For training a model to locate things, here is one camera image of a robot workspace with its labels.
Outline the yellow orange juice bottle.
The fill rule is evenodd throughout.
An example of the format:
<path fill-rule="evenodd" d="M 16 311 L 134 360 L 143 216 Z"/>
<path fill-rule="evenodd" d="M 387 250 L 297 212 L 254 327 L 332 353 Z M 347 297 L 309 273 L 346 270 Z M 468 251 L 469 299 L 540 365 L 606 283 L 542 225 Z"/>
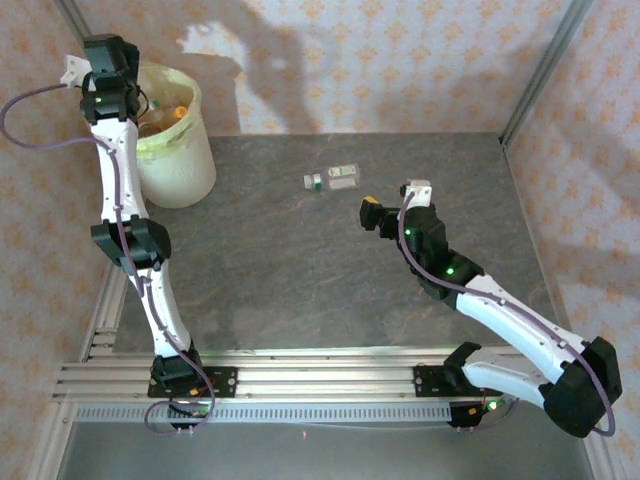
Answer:
<path fill-rule="evenodd" d="M 158 121 L 158 127 L 161 131 L 168 130 L 177 123 L 179 123 L 188 113 L 188 108 L 183 105 L 167 108 L 160 120 Z"/>

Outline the translucent green bin liner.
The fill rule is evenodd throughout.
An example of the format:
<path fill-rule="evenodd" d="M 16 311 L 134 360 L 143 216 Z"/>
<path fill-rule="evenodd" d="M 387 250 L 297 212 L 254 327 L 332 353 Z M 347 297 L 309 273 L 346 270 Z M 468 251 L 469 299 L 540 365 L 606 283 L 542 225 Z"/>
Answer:
<path fill-rule="evenodd" d="M 169 107 L 183 105 L 188 108 L 187 115 L 173 127 L 150 137 L 138 138 L 138 161 L 150 163 L 161 156 L 177 152 L 190 142 L 196 127 L 202 123 L 202 93 L 197 82 L 189 75 L 157 63 L 143 63 L 138 82 L 141 87 L 140 94 L 144 97 L 138 121 L 149 111 L 162 117 Z M 154 99 L 161 103 L 161 109 L 150 108 Z"/>

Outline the white plastic bin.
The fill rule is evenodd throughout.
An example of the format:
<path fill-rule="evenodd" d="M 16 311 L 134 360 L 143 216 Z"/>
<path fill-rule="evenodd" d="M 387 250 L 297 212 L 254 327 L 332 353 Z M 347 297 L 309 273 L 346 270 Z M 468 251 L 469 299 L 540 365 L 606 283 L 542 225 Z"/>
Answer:
<path fill-rule="evenodd" d="M 203 115 L 186 147 L 150 163 L 138 161 L 138 170 L 143 196 L 156 206 L 179 209 L 204 199 L 217 172 Z"/>

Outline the square clear bottle green band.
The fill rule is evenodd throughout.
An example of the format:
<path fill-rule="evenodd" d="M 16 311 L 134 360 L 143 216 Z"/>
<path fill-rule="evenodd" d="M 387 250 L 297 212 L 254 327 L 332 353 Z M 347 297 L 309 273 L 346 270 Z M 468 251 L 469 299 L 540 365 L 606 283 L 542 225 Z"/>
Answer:
<path fill-rule="evenodd" d="M 357 164 L 332 166 L 320 173 L 303 176 L 303 184 L 307 190 L 344 190 L 356 188 L 360 181 Z"/>

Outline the aluminium frame post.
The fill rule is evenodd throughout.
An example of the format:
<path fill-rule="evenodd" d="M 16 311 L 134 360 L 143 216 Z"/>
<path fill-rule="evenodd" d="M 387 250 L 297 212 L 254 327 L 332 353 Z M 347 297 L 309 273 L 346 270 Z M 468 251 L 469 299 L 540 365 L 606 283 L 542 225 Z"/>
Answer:
<path fill-rule="evenodd" d="M 78 45 L 82 47 L 94 72 L 98 75 L 111 72 L 113 65 L 110 60 L 110 45 L 114 36 L 112 34 L 93 35 L 76 0 L 53 1 Z"/>
<path fill-rule="evenodd" d="M 569 48 L 572 39 L 593 3 L 594 0 L 571 0 L 550 42 L 543 50 L 542 56 L 505 127 L 498 136 L 505 155 L 515 145 L 520 130 L 558 67 L 564 53 Z"/>

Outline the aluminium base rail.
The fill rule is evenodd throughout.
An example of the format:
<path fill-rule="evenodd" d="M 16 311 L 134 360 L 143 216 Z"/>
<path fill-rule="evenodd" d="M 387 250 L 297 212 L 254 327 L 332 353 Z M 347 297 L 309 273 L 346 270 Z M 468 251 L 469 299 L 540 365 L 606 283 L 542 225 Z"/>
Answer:
<path fill-rule="evenodd" d="M 412 369 L 438 365 L 451 347 L 263 349 L 214 352 L 207 366 L 237 369 L 234 402 L 413 402 Z M 103 355 L 62 366 L 53 389 L 59 401 L 148 399 L 151 359 Z"/>

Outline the aluminium side frame rail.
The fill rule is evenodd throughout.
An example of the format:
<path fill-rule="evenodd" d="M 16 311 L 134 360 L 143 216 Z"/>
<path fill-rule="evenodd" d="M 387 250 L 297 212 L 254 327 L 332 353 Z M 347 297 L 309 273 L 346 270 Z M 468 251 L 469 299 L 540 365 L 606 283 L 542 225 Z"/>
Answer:
<path fill-rule="evenodd" d="M 128 285 L 126 274 L 109 264 L 79 355 L 81 363 L 113 355 Z"/>

